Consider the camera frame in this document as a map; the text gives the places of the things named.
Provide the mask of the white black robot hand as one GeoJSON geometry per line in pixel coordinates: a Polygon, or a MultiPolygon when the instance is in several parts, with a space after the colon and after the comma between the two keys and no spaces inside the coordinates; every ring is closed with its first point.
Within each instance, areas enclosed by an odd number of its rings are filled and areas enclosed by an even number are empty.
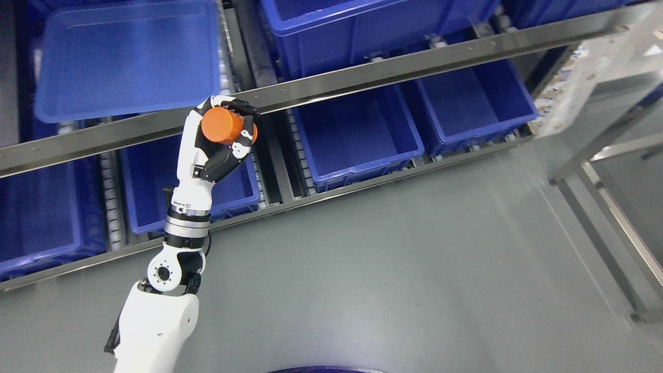
{"type": "Polygon", "coordinates": [[[185,118],[176,167],[179,184],[173,191],[171,208],[178,214],[208,214],[212,189],[248,158],[258,132],[259,110],[248,102],[229,95],[212,95],[195,106],[185,118]],[[239,138],[230,146],[208,141],[200,127],[204,113],[211,108],[226,108],[244,118],[239,138]]]}

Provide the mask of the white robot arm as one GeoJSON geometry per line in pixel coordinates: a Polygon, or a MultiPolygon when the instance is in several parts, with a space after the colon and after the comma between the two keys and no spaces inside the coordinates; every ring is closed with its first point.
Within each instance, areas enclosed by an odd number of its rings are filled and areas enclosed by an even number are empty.
{"type": "Polygon", "coordinates": [[[206,267],[202,248],[211,217],[170,208],[163,246],[135,282],[106,345],[116,372],[173,372],[199,316],[197,291],[206,267]]]}

